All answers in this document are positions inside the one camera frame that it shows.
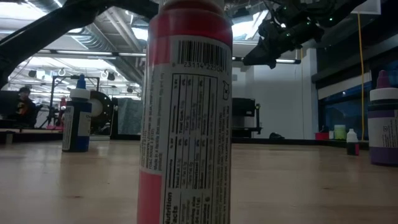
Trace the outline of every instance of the bottle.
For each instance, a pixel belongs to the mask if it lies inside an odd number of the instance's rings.
[[[86,90],[86,81],[83,74],[77,81],[76,88],[70,90],[67,102],[63,128],[63,152],[87,152],[90,141],[91,103],[90,91]]]
[[[379,72],[368,106],[369,155],[376,165],[398,166],[398,89],[387,72]]]
[[[347,133],[347,155],[359,156],[359,142],[354,129],[350,129]]]
[[[149,23],[137,224],[229,223],[233,36],[220,6],[171,0]]]

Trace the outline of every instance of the white wall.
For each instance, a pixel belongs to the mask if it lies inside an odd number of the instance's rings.
[[[300,65],[251,66],[246,72],[234,68],[233,97],[254,98],[261,105],[263,130],[254,138],[268,138],[276,132],[287,139],[315,139],[318,129],[318,99],[311,75],[317,72],[316,50],[307,50]],[[254,126],[254,119],[246,119]]]

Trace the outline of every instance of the ceiling duct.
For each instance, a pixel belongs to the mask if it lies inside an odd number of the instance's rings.
[[[60,6],[54,0],[29,0],[35,7],[48,13],[58,9]],[[84,45],[88,50],[114,52],[117,49],[109,42],[104,34],[97,28],[95,24],[91,24],[84,29],[83,36],[73,37],[79,43]],[[142,84],[143,74],[135,66],[129,63],[125,58],[117,58],[116,60],[105,60],[113,64],[119,69],[121,74],[131,82]]]

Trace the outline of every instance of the wooden table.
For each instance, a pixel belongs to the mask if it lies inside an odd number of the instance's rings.
[[[0,223],[135,223],[139,143],[0,146]],[[398,169],[368,153],[312,146],[233,145],[232,224],[398,223]]]

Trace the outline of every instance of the small white bottle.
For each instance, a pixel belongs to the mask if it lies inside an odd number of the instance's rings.
[[[359,156],[359,141],[354,129],[347,133],[347,155]]]

